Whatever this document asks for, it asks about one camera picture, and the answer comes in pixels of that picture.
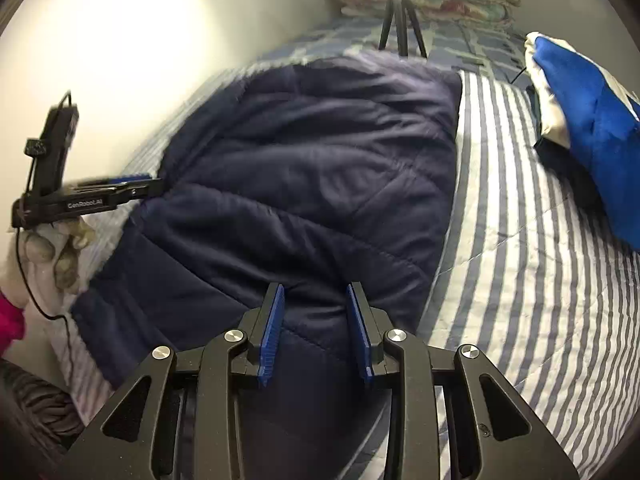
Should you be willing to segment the pink sleeved left forearm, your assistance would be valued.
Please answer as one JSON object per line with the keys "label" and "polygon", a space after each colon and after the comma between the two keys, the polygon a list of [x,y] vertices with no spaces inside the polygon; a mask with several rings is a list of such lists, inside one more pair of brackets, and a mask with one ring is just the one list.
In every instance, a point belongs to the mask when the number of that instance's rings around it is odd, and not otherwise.
{"label": "pink sleeved left forearm", "polygon": [[24,338],[25,327],[24,310],[0,294],[0,354],[6,352],[14,341]]}

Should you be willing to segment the white gloved left hand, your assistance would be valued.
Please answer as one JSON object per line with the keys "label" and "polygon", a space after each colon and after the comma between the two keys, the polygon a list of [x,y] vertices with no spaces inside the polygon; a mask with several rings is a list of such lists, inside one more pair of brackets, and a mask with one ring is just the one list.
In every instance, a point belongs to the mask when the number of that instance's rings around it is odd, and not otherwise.
{"label": "white gloved left hand", "polygon": [[21,257],[38,292],[46,296],[76,294],[80,287],[80,254],[95,238],[96,232],[83,218],[42,224],[27,231],[21,241]]}

